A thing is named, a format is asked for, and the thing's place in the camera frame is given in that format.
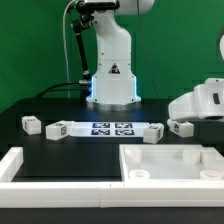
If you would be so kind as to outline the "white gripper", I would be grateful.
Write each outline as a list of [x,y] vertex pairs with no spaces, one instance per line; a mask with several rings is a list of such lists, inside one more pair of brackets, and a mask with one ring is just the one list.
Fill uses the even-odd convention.
[[208,78],[168,105],[173,121],[224,121],[224,79]]

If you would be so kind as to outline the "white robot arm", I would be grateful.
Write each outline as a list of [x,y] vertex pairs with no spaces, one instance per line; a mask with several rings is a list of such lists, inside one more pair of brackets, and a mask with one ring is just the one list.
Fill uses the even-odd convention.
[[[131,71],[131,36],[115,22],[116,15],[148,12],[155,0],[81,0],[77,10],[83,28],[92,25],[97,37],[97,71],[91,78],[87,105],[101,110],[127,110],[141,102]],[[224,122],[224,79],[209,78],[168,105],[173,121]]]

